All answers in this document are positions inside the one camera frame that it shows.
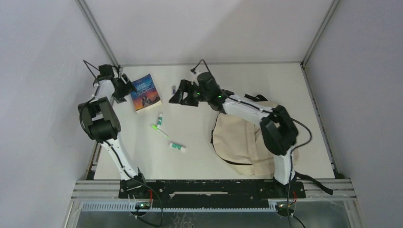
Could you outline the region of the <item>Jane Eyre paperback book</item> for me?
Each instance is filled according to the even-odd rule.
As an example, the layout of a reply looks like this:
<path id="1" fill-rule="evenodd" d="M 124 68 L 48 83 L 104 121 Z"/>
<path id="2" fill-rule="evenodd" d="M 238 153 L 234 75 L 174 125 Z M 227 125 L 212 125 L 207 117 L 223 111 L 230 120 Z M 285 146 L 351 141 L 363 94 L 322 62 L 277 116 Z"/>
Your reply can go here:
<path id="1" fill-rule="evenodd" d="M 132 81 L 135 92 L 131 93 L 136 113 L 157 107 L 162 104 L 160 95 L 156 89 L 151 74 Z"/>

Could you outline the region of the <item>beige canvas backpack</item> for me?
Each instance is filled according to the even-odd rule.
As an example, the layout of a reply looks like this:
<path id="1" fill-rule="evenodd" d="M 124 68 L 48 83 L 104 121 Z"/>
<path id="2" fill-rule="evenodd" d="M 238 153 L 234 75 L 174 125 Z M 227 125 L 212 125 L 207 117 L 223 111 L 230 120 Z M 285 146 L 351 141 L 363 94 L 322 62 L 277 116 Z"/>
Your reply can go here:
<path id="1" fill-rule="evenodd" d="M 262 95 L 245 95 L 245 99 L 266 107 L 274 108 L 279 105 Z M 211 132 L 211 144 L 216 154 L 238 174 L 245 176 L 269 175 L 276 182 L 274 180 L 274 155 L 264 145 L 261 130 L 254 124 L 233 115 L 219 113 Z M 296 148 L 292 151 L 293 169 L 296 160 L 295 154 L 301 145 L 297 144 L 296 141 L 295 146 Z M 313 182 L 329 195 L 334 193 L 333 190 L 312 177 L 297 171 L 295 171 L 295 176 L 288 185 L 276 183 L 283 187 L 291 187 L 297 178 Z"/>

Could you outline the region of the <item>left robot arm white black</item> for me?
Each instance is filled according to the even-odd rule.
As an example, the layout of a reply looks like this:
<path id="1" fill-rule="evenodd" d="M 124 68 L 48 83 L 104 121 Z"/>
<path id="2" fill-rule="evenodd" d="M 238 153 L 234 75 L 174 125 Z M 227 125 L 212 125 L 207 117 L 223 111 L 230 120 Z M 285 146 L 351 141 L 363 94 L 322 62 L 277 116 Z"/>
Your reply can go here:
<path id="1" fill-rule="evenodd" d="M 137 198 L 143 198 L 149 186 L 123 145 L 120 121 L 110 102 L 126 102 L 125 97 L 136 89 L 125 74 L 119 73 L 118 67 L 104 64 L 96 69 L 99 75 L 95 76 L 91 98 L 77 107 L 80 125 L 111 156 L 120 175 L 121 191 L 130 190 Z"/>

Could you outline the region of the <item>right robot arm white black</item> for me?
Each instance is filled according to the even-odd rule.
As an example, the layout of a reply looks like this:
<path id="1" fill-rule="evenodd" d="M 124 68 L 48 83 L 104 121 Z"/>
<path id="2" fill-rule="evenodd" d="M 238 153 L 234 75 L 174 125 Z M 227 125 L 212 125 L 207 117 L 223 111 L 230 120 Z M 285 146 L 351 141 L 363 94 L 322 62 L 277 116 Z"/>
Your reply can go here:
<path id="1" fill-rule="evenodd" d="M 214 111 L 239 117 L 259 127 L 264 145 L 274 155 L 275 193 L 282 198 L 288 197 L 294 190 L 292 151 L 296 148 L 298 130 L 287 110 L 281 105 L 261 106 L 223 90 L 210 72 L 192 70 L 191 73 L 193 80 L 182 79 L 169 103 L 197 107 L 200 102 L 207 102 Z"/>

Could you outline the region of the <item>green pen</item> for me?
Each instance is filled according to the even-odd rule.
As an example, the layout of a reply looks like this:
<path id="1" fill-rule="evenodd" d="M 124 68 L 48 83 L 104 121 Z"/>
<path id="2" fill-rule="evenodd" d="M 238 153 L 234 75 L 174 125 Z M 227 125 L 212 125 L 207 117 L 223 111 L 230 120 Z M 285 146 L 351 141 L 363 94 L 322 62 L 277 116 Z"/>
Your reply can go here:
<path id="1" fill-rule="evenodd" d="M 154 130 L 156 130 L 157 132 L 159 132 L 160 134 L 162 134 L 164 137 L 166 137 L 166 138 L 169 138 L 169 136 L 165 133 L 165 132 L 163 132 L 160 128 L 158 128 L 156 125 L 151 125 L 151 127 L 154 129 Z"/>

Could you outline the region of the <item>green white glue stick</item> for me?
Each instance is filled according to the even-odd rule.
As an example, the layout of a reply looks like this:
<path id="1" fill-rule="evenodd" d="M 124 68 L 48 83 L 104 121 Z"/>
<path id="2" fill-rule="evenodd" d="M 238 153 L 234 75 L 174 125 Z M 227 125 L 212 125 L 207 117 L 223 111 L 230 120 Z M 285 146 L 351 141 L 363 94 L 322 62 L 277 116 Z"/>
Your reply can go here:
<path id="1" fill-rule="evenodd" d="M 171 147 L 171 148 L 173 148 L 173 149 L 176 149 L 176 150 L 180 150 L 181 152 L 186 152 L 186 147 L 185 146 L 182 146 L 182 145 L 179 145 L 179 144 L 176 144 L 176 143 L 169 143 L 169 146 Z"/>

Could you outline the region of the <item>black mounting base rail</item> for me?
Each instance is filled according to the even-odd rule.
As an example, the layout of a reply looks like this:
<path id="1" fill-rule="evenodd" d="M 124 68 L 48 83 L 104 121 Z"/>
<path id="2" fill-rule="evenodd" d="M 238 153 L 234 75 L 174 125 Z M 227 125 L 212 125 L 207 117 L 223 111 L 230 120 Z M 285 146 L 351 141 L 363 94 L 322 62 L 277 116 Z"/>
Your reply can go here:
<path id="1" fill-rule="evenodd" d="M 146 186 L 118 192 L 120 199 L 145 200 L 153 206 L 252 207 L 266 206 L 269 200 L 306 197 L 302 182 L 283 187 L 273 180 L 149 180 Z"/>

